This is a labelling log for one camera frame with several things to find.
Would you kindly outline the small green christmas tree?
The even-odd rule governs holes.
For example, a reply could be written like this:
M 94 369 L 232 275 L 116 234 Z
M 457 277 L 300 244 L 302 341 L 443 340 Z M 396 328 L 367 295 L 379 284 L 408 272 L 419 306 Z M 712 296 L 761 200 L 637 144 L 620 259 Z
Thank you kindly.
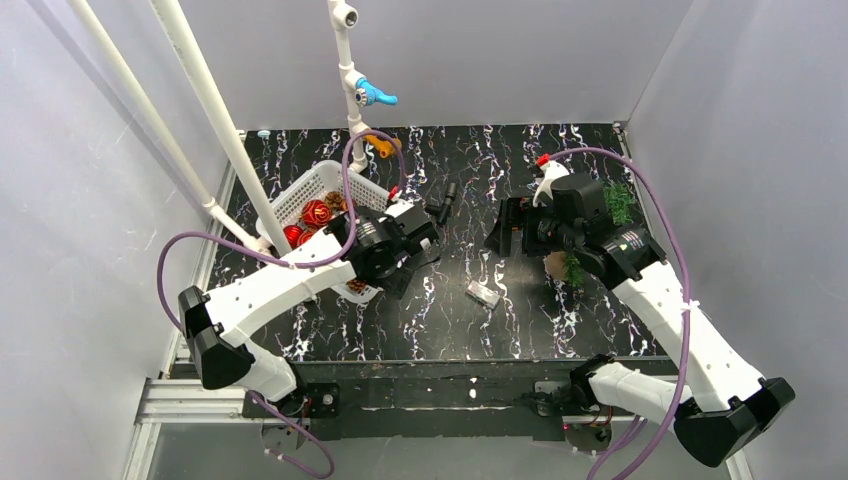
M 622 226 L 633 222 L 632 209 L 636 203 L 629 187 L 621 182 L 604 185 L 604 199 L 612 222 Z M 555 281 L 579 289 L 588 273 L 576 257 L 567 252 L 553 252 L 544 258 L 546 273 Z

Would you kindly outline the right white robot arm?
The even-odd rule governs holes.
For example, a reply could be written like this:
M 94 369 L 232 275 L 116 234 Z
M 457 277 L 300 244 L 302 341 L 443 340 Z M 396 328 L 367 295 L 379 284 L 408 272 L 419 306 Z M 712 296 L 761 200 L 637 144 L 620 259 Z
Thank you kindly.
M 569 376 L 584 407 L 612 406 L 674 433 L 698 462 L 717 467 L 766 432 L 795 398 L 789 383 L 742 359 L 697 302 L 686 299 L 680 264 L 671 264 L 650 232 L 618 225 L 603 185 L 585 174 L 545 180 L 532 197 L 501 201 L 486 246 L 502 257 L 519 235 L 522 252 L 564 252 L 596 277 L 650 330 L 678 369 L 674 382 L 597 355 Z

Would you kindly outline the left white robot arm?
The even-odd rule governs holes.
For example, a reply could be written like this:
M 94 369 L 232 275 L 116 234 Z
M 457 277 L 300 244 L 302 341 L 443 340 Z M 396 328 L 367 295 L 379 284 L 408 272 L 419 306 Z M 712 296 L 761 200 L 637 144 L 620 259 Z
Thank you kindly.
M 251 275 L 208 292 L 183 290 L 180 322 L 203 388 L 238 386 L 271 401 L 304 391 L 290 362 L 253 335 L 283 312 L 354 280 L 402 297 L 412 275 L 404 261 L 438 241 L 437 226 L 418 205 L 397 201 L 385 212 L 358 206 Z

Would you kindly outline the black cylindrical marker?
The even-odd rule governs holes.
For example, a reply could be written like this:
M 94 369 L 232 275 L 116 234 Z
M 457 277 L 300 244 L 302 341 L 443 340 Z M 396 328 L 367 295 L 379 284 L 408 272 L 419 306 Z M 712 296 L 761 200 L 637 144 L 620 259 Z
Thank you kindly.
M 449 219 L 449 217 L 452 213 L 452 208 L 453 208 L 454 201 L 457 197 L 457 193 L 458 193 L 458 185 L 455 182 L 449 183 L 448 186 L 447 186 L 447 189 L 446 189 L 442 203 L 440 205 L 438 205 L 437 208 L 436 208 L 435 218 L 436 218 L 436 223 L 439 226 L 444 226 L 447 223 L 447 221 L 448 221 L 448 219 Z

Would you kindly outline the orange pipe valve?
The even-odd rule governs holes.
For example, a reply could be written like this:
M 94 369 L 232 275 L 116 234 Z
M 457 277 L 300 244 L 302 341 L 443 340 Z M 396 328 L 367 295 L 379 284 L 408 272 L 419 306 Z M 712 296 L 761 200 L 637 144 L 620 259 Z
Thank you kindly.
M 386 140 L 375 135 L 366 135 L 365 140 L 377 151 L 382 159 L 396 155 L 398 149 L 402 148 L 402 143 L 398 138 Z

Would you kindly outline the red patterned ornament ball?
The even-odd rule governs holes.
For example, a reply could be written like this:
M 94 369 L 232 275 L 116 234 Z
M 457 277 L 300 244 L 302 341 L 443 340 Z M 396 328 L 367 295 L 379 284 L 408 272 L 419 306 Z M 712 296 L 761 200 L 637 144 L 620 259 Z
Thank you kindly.
M 334 211 L 322 200 L 310 200 L 302 208 L 300 219 L 312 229 L 325 227 L 334 218 Z

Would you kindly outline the red shiny ornament ball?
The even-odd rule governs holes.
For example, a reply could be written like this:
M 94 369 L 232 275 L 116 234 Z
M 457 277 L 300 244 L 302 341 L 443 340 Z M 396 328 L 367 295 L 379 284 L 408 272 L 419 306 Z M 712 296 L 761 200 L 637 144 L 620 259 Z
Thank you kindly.
M 303 228 L 296 224 L 287 225 L 283 228 L 285 238 L 292 248 L 295 248 L 299 245 L 299 239 L 303 232 Z

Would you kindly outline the blue pipe valve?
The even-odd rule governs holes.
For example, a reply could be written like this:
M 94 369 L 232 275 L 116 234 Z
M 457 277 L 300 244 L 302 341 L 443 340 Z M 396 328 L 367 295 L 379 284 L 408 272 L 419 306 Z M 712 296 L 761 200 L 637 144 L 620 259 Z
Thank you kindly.
M 394 106 L 398 103 L 397 96 L 386 94 L 369 82 L 366 77 L 359 78 L 355 83 L 354 99 L 360 107 L 371 106 L 375 103 Z

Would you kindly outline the white pvc pipe stand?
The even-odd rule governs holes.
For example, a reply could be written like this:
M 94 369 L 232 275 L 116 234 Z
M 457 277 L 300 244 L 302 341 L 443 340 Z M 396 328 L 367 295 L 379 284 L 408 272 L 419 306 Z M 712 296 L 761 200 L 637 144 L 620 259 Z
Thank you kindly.
M 368 127 L 362 120 L 359 101 L 356 97 L 356 82 L 363 75 L 355 69 L 349 38 L 349 32 L 359 20 L 359 12 L 345 0 L 328 0 L 327 7 L 330 24 L 335 33 L 338 71 L 347 104 L 348 130 L 351 136 L 355 136 Z

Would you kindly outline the thick white diagonal pole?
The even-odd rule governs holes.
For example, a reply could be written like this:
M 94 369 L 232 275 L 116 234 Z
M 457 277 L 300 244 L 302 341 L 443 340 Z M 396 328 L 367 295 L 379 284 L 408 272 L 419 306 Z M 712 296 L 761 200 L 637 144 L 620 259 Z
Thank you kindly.
M 152 0 L 150 4 L 270 242 L 279 253 L 290 252 L 291 247 L 280 221 L 236 131 L 183 9 L 177 1 L 171 0 Z

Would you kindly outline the thin white diagonal pole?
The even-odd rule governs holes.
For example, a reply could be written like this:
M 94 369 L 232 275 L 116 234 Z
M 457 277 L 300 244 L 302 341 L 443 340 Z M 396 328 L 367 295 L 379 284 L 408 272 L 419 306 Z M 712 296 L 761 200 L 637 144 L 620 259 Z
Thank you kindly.
M 164 147 L 170 159 L 174 161 L 181 180 L 187 183 L 193 198 L 202 206 L 209 217 L 232 233 L 245 247 L 258 253 L 270 254 L 270 243 L 249 234 L 242 228 L 225 209 L 217 202 L 215 197 L 205 187 L 197 172 L 191 165 L 185 152 L 177 142 L 176 138 L 168 128 L 164 119 L 159 114 L 155 105 L 147 95 L 146 91 L 134 75 L 131 67 L 124 59 L 116 44 L 100 22 L 94 10 L 87 1 L 69 1 L 77 18 L 86 28 L 89 34 L 97 42 L 105 59 L 124 89 L 130 95 L 140 110 L 143 118 L 156 134 L 161 145 Z

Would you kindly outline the aluminium frame rail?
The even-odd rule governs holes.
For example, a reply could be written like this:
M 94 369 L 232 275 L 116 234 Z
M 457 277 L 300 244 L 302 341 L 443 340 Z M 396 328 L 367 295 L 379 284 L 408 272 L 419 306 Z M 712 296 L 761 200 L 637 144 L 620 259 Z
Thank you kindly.
M 244 391 L 203 389 L 182 334 L 159 303 L 154 307 L 144 326 L 166 336 L 144 379 L 121 478 L 248 478 L 252 461 L 264 455 L 260 423 L 242 415 Z

